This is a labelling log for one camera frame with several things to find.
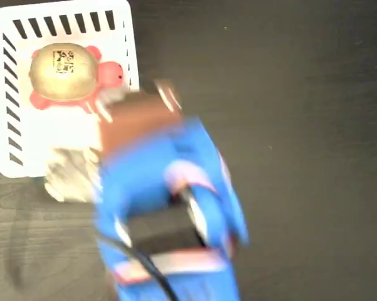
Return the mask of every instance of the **gold turtle shell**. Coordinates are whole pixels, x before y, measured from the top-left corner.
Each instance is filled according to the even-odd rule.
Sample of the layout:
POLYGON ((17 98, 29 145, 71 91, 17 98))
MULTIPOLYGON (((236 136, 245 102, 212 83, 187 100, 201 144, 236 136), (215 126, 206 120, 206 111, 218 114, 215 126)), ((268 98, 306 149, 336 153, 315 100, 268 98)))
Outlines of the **gold turtle shell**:
POLYGON ((98 61, 84 47, 54 43, 32 59, 29 76, 35 92, 57 102, 79 100, 97 86, 98 61))

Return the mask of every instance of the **basket slot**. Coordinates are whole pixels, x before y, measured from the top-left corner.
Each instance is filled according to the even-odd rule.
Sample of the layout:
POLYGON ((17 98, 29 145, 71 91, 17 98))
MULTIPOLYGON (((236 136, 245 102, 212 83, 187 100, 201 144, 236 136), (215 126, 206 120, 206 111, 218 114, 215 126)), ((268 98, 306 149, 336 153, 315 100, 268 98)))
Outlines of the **basket slot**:
POLYGON ((3 48, 3 61, 9 65, 12 66, 12 69, 15 69, 17 67, 17 61, 15 60, 14 56, 10 54, 10 52, 3 48))
POLYGON ((4 77, 4 83, 9 86, 14 92, 16 93, 19 93, 18 92, 18 88, 16 87, 16 85, 14 84, 14 81, 11 81, 8 77, 4 77))
POLYGON ((59 16, 61 24, 63 25, 64 32, 66 34, 72 34, 70 22, 68 21, 68 16, 66 14, 62 14, 59 16))
POLYGON ((40 30, 40 27, 39 27, 39 24, 38 24, 38 20, 36 18, 29 18, 28 19, 29 21, 29 25, 31 26, 35 36, 37 38, 41 38, 42 37, 42 32, 40 30))
POLYGON ((12 152, 9 153, 9 159, 10 159, 10 161, 17 163, 18 165, 21 165, 21 166, 24 165, 23 162, 16 155, 14 155, 12 152))
POLYGON ((85 26, 85 21, 83 19, 83 14, 75 14, 75 21, 77 22, 78 28, 81 33, 87 32, 87 27, 85 26))
POLYGON ((11 137, 8 137, 8 144, 21 152, 23 151, 23 148, 11 137))
POLYGON ((68 36, 60 19, 60 16, 52 17, 51 19, 53 20, 53 24, 56 28, 57 36, 68 36))
POLYGON ((24 40, 27 39, 28 36, 26 35, 25 27, 23 23, 21 22, 21 20, 13 20, 13 23, 15 25, 15 28, 17 29, 17 32, 22 37, 22 39, 24 40))
POLYGON ((99 22, 99 15, 96 11, 93 11, 89 13, 90 19, 92 21, 93 28, 95 29, 96 32, 100 31, 100 22, 99 22))
POLYGON ((17 49, 15 48, 14 44, 12 44, 12 42, 9 40, 9 38, 7 38, 7 36, 4 33, 3 33, 3 41, 5 41, 6 44, 9 46, 9 47, 4 47, 4 48, 8 50, 8 53, 12 57, 14 57, 15 56, 15 52, 17 51, 17 49))
POLYGON ((14 120, 16 120, 18 122, 21 121, 20 117, 17 114, 15 114, 14 111, 9 108, 9 106, 7 106, 7 112, 6 113, 7 113, 7 115, 11 116, 14 120))
POLYGON ((15 82, 18 79, 17 73, 15 73, 14 70, 7 64, 5 59, 3 65, 4 70, 6 70, 10 74, 10 76, 8 76, 10 82, 15 82))
POLYGON ((53 22, 52 17, 43 17, 43 20, 45 20, 46 26, 50 34, 52 36, 57 36, 57 31, 56 31, 55 24, 53 22))
POLYGON ((51 32, 48 28, 48 25, 46 23, 46 20, 42 17, 40 18, 35 18, 36 23, 39 27, 40 33, 42 34, 42 37, 48 37, 51 36, 51 32))
POLYGON ((9 100, 15 107, 19 108, 19 102, 11 95, 11 92, 6 91, 6 99, 9 100))
POLYGON ((90 13, 82 13, 83 22, 85 24, 85 29, 87 30, 87 33, 94 33, 95 28, 93 27, 93 22, 90 17, 90 13))
POLYGON ((115 29, 115 23, 114 23, 114 13, 113 11, 105 11, 105 17, 107 25, 109 26, 110 30, 115 29))
POLYGON ((75 14, 67 15, 68 24, 70 25, 71 34, 79 34, 81 33, 81 29, 78 25, 77 18, 75 14))
POLYGON ((21 136, 21 132, 10 122, 7 122, 7 129, 10 133, 12 133, 12 134, 9 134, 9 135, 11 135, 13 137, 14 137, 14 135, 19 136, 19 137, 21 136))

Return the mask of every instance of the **dark wooden table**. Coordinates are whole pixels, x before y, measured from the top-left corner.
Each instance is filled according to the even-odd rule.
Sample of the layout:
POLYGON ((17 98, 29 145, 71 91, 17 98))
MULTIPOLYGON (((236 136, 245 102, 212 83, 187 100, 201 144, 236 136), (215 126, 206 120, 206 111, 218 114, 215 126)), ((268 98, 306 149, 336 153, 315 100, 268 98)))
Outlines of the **dark wooden table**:
MULTIPOLYGON (((131 3, 142 83, 172 79, 231 167, 243 300, 377 301, 377 0, 131 3)), ((0 176, 0 301, 22 300, 3 272, 20 201, 23 300, 105 300, 90 208, 0 176)))

